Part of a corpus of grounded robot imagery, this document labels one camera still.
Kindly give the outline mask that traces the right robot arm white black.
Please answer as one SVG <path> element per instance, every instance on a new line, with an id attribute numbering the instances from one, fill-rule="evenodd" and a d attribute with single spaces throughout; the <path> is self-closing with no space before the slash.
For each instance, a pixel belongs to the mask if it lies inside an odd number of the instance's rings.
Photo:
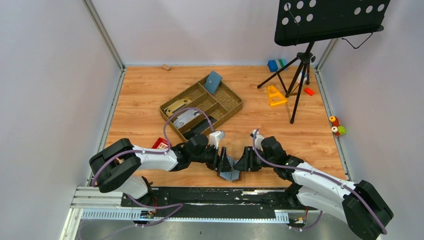
<path id="1" fill-rule="evenodd" d="M 273 168 L 283 180 L 295 204 L 312 207 L 332 215 L 348 225 L 362 240 L 375 240 L 393 219 L 394 213 L 376 188 L 368 181 L 355 183 L 317 170 L 294 155 L 287 154 L 274 136 L 258 134 L 254 146 L 247 146 L 233 165 L 241 172 Z"/>

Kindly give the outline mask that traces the brown leather card holder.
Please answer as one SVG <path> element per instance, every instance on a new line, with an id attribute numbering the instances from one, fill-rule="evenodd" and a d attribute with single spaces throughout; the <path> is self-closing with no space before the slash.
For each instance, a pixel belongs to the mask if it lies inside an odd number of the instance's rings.
<path id="1" fill-rule="evenodd" d="M 227 182 L 239 182 L 242 180 L 242 173 L 239 170 L 217 172 L 217 176 Z"/>

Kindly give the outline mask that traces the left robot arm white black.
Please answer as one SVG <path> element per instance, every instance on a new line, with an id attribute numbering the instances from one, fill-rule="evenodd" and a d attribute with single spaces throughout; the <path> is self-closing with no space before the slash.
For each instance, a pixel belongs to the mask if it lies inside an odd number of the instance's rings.
<path id="1" fill-rule="evenodd" d="M 167 149 L 143 148 L 122 138 L 90 158 L 94 174 L 92 183 L 101 193 L 122 192 L 140 199 L 151 192 L 151 185 L 145 177 L 135 175 L 137 170 L 176 172 L 188 168 L 191 163 L 206 164 L 224 180 L 238 180 L 240 171 L 234 169 L 226 148 L 219 148 L 224 135 L 222 131 L 209 136 L 195 134 L 187 142 Z"/>

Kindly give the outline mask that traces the woven divided basket tray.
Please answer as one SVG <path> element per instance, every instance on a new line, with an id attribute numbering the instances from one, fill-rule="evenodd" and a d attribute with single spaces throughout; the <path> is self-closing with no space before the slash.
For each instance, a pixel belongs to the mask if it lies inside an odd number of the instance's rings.
<path id="1" fill-rule="evenodd" d="M 243 108 L 242 99 L 233 92 L 224 82 L 221 82 L 215 94 L 210 94 L 205 88 L 208 75 L 199 80 L 197 83 L 188 87 L 184 91 L 180 92 L 175 97 L 171 98 L 167 102 L 163 103 L 159 109 L 161 111 L 162 118 L 167 121 L 171 119 L 171 116 L 167 116 L 164 113 L 164 109 L 174 103 L 176 100 L 188 97 L 191 100 L 186 107 L 182 108 L 182 112 L 178 113 L 176 117 L 181 115 L 187 110 L 198 110 L 201 114 L 193 119 L 194 123 L 199 123 L 201 120 L 206 119 L 213 125 L 213 129 L 216 130 L 220 125 L 229 120 L 237 112 Z M 173 125 L 173 121 L 176 117 L 171 119 L 170 127 L 175 133 L 182 139 L 182 132 L 185 132 L 187 128 L 184 126 L 176 128 Z M 212 132 L 209 127 L 201 134 L 208 135 Z"/>

